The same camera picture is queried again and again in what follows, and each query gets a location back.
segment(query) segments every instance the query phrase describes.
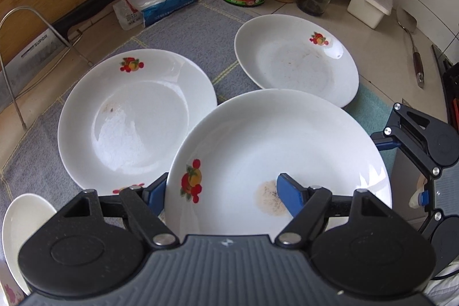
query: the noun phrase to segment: spatula handle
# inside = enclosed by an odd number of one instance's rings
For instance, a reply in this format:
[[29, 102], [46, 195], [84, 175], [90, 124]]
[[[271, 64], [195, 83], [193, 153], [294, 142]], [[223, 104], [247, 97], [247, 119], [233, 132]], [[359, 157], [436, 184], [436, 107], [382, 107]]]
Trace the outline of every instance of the spatula handle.
[[424, 67], [422, 66], [421, 54], [419, 52], [413, 53], [413, 62], [415, 64], [416, 81], [419, 87], [424, 87]]

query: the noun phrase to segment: metal screw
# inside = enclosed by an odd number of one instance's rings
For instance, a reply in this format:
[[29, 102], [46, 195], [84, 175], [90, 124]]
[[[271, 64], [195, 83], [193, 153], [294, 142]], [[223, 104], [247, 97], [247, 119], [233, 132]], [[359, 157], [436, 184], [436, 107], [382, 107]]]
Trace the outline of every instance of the metal screw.
[[284, 232], [279, 236], [279, 241], [285, 245], [295, 245], [301, 241], [301, 236], [294, 232]]
[[160, 233], [153, 237], [153, 243], [160, 246], [166, 246], [175, 243], [175, 236], [170, 233]]

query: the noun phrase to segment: kitchen counter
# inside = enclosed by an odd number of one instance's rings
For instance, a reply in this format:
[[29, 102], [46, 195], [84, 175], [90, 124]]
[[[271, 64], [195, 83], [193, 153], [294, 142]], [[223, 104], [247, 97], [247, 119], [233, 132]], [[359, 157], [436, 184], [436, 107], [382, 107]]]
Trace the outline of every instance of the kitchen counter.
[[[403, 98], [412, 107], [440, 120], [446, 120], [442, 86], [431, 51], [431, 41], [419, 30], [414, 34], [425, 70], [425, 88], [421, 89], [415, 79], [409, 37], [397, 24], [395, 12], [390, 17], [384, 17], [376, 30], [372, 30], [347, 12], [348, 2], [349, 0], [332, 0], [327, 12], [320, 18], [303, 13], [295, 4], [284, 4], [274, 0], [267, 0], [260, 7], [244, 10], [253, 16], [270, 13], [289, 14], [319, 24], [346, 46], [355, 60], [361, 83], [388, 105], [401, 102]], [[135, 38], [142, 30], [141, 27], [137, 27], [128, 32], [123, 31], [110, 9], [103, 11], [84, 27], [87, 29], [77, 48], [94, 63], [129, 39]], [[53, 63], [51, 62], [40, 75]], [[39, 86], [18, 100], [26, 124], [31, 126], [47, 107], [56, 100], [62, 100], [60, 95], [88, 69], [81, 58], [70, 52]], [[7, 162], [23, 135], [24, 131], [14, 107], [10, 105], [0, 113], [0, 166]], [[406, 196], [402, 199], [404, 205], [407, 204], [405, 199]]]

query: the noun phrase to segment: white ceramic plate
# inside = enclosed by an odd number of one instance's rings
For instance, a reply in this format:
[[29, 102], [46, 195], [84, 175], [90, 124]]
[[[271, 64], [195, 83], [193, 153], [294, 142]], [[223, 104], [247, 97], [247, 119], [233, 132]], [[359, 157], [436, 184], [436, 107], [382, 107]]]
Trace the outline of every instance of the white ceramic plate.
[[121, 53], [70, 93], [59, 153], [72, 179], [99, 195], [148, 185], [169, 171], [186, 135], [216, 106], [212, 83], [194, 62], [163, 50]]
[[30, 290], [17, 263], [19, 250], [55, 213], [53, 205], [35, 194], [18, 196], [6, 210], [2, 227], [3, 252], [14, 280], [27, 295]]
[[[281, 173], [340, 195], [367, 188], [392, 206], [382, 158], [350, 115], [308, 93], [271, 89], [221, 104], [188, 135], [167, 180], [166, 224], [181, 240], [192, 233], [274, 239], [291, 220], [276, 193]], [[329, 227], [345, 221], [331, 218]]]
[[345, 46], [299, 17], [266, 15], [247, 21], [234, 48], [240, 66], [261, 88], [300, 90], [341, 108], [359, 88], [359, 73]]

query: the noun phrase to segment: cable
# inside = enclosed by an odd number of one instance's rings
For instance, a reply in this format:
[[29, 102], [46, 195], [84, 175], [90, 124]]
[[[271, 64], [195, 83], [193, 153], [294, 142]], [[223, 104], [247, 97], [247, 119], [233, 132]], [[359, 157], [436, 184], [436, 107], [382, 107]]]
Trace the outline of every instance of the cable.
[[457, 274], [459, 274], [459, 269], [457, 269], [456, 271], [453, 271], [453, 272], [451, 272], [449, 274], [446, 274], [446, 275], [435, 276], [435, 277], [432, 278], [432, 280], [445, 280], [445, 279], [448, 279], [448, 278], [450, 278], [450, 277], [452, 277], [454, 275], [457, 275]]

